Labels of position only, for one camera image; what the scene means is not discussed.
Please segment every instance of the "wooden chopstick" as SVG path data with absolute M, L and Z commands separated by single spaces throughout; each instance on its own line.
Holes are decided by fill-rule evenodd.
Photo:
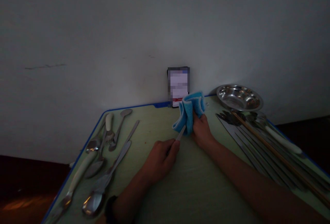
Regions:
M 297 169 L 291 165 L 276 149 L 274 149 L 263 137 L 261 137 L 257 132 L 255 132 L 241 117 L 239 117 L 235 112 L 231 112 L 243 125 L 247 128 L 255 137 L 257 137 L 280 161 L 282 161 L 290 171 L 292 171 L 297 177 L 299 177 L 313 192 L 318 199 L 330 209 L 330 200 L 327 198 L 323 192 L 317 189 L 304 175 L 302 175 Z

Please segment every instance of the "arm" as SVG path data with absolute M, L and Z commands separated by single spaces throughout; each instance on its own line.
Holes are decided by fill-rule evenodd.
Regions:
M 175 139 L 155 142 L 142 168 L 112 204 L 113 215 L 118 223 L 133 221 L 148 189 L 170 172 L 179 148 L 180 142 Z M 104 224 L 105 217 L 102 216 L 98 223 Z
M 261 175 L 217 142 L 211 134 L 205 115 L 198 119 L 194 113 L 192 137 L 265 222 L 328 223 L 291 191 Z

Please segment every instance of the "dark floor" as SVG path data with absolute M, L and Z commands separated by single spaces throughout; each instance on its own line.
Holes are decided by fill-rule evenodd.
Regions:
M 278 128 L 330 174 L 324 149 L 329 118 L 279 125 Z M 0 156 L 1 223 L 40 223 L 70 171 L 68 165 Z
M 0 223 L 41 223 L 68 165 L 0 156 Z

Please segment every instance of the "wall scratch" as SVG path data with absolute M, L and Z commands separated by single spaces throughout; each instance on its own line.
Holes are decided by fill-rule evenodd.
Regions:
M 37 66 L 37 67 L 32 67 L 32 68 L 24 68 L 24 69 L 38 69 L 38 68 L 53 68 L 53 67 L 62 67 L 62 66 L 66 66 L 66 64 L 55 64 L 55 65 L 48 65 L 45 64 L 44 66 Z

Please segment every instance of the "blue table edge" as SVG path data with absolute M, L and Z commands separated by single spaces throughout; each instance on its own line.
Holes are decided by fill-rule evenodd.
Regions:
M 215 94 L 206 95 L 205 97 L 209 97 L 209 96 L 215 96 Z M 55 199 L 53 200 L 51 206 L 49 207 L 49 209 L 48 209 L 47 213 L 45 214 L 44 218 L 42 219 L 42 222 L 41 222 L 41 223 L 44 223 L 45 220 L 47 219 L 49 213 L 51 212 L 52 208 L 54 207 L 55 202 L 57 201 L 57 199 L 58 199 L 60 193 L 62 192 L 62 190 L 63 190 L 63 188 L 64 188 L 66 182 L 68 181 L 68 179 L 69 179 L 69 177 L 70 177 L 70 175 L 71 175 L 73 169 L 75 168 L 75 166 L 76 166 L 78 160 L 80 159 L 80 156 L 81 156 L 81 155 L 83 154 L 83 152 L 85 151 L 86 146 L 87 146 L 87 144 L 88 144 L 88 142 L 89 142 L 89 140 L 90 140 L 92 134 L 94 133 L 96 127 L 98 126 L 99 122 L 101 121 L 103 115 L 104 115 L 106 112 L 108 112 L 108 111 L 122 110 L 122 109 L 128 109 L 128 108 L 135 108 L 135 107 L 142 107 L 142 106 L 148 106 L 148 105 L 153 105 L 155 108 L 163 108 L 163 107 L 168 107 L 168 104 L 169 104 L 169 102 L 166 101 L 166 102 L 160 102 L 160 103 L 154 103 L 154 104 L 144 104 L 144 105 L 136 105 L 136 106 L 132 106 L 132 107 L 123 107 L 123 108 L 117 108 L 117 109 L 109 109 L 109 110 L 104 111 L 104 112 L 102 113 L 102 115 L 100 116 L 99 120 L 97 121 L 97 123 L 96 123 L 96 125 L 95 125 L 95 127 L 94 127 L 94 129 L 93 129 L 93 131 L 92 131 L 92 133 L 89 135 L 89 138 L 87 139 L 87 141 L 86 141 L 86 143 L 85 143 L 83 149 L 80 151 L 80 154 L 78 155 L 78 157 L 77 157 L 75 163 L 73 164 L 73 166 L 72 166 L 70 172 L 69 172 L 68 175 L 66 176 L 66 179 L 64 180 L 64 182 L 63 182 L 61 188 L 59 189 L 59 191 L 58 191 L 58 193 L 57 193 Z M 282 135 L 283 135 L 288 141 L 290 141 L 291 143 L 293 143 L 293 142 L 292 142 L 292 141 L 291 141 L 286 135 L 284 135 L 284 134 L 282 133 L 282 131 L 280 131 L 280 130 L 279 130 L 279 129 L 278 129 L 278 128 L 277 128 L 277 127 L 271 122 L 271 121 L 269 121 L 269 123 L 270 123 L 271 125 L 273 125 L 273 127 L 275 127 L 275 129 L 276 129 L 278 132 L 280 132 L 280 133 L 281 133 L 281 134 L 282 134 Z M 319 169 L 320 169 L 320 170 L 321 170 L 321 171 L 322 171 L 322 172 L 323 172 L 328 178 L 330 178 L 330 175 L 329 175 L 328 173 L 326 173 L 326 172 L 325 172 L 325 171 L 324 171 L 324 170 L 323 170 L 323 169 L 322 169 L 322 168 L 321 168 L 321 167 L 320 167 L 320 166 L 319 166 L 314 160 L 312 160 L 307 154 L 304 153 L 304 155 L 305 155 L 306 158 L 309 159 L 309 160 L 310 160 L 310 161 L 311 161 L 311 162 L 312 162 L 317 168 L 319 168 Z

